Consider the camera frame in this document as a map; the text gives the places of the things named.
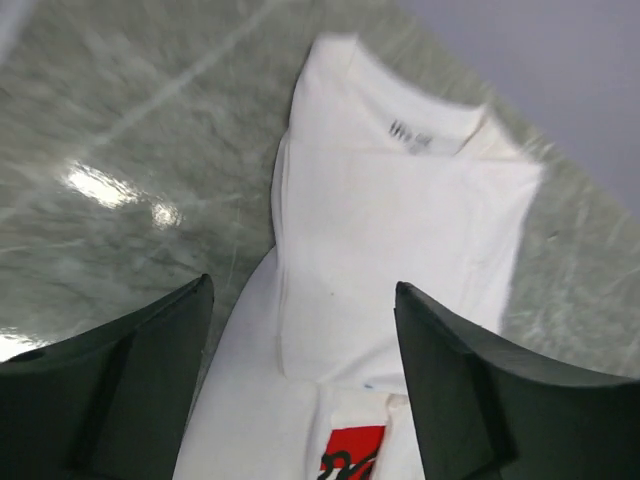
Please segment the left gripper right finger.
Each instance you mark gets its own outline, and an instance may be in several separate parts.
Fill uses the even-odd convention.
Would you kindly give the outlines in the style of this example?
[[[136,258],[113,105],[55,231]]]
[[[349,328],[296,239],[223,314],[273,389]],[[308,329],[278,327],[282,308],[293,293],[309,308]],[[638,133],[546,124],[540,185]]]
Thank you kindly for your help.
[[[429,479],[635,479],[639,384],[521,347],[396,286],[395,320]]]

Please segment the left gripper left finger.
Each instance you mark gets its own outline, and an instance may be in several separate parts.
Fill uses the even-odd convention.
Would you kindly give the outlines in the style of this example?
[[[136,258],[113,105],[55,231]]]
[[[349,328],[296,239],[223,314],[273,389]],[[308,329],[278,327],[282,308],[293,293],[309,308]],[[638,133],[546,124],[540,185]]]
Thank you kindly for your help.
[[[213,304],[203,275],[140,310],[2,362],[2,478],[172,478]]]

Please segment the white t-shirt red print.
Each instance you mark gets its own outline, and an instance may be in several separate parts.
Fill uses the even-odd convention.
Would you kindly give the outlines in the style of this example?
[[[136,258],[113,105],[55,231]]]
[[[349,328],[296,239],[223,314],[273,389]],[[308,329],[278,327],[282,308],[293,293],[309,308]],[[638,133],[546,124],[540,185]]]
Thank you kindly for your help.
[[[178,479],[419,479],[394,319],[410,282],[497,331],[543,177],[486,107],[442,101],[354,34],[317,37]]]

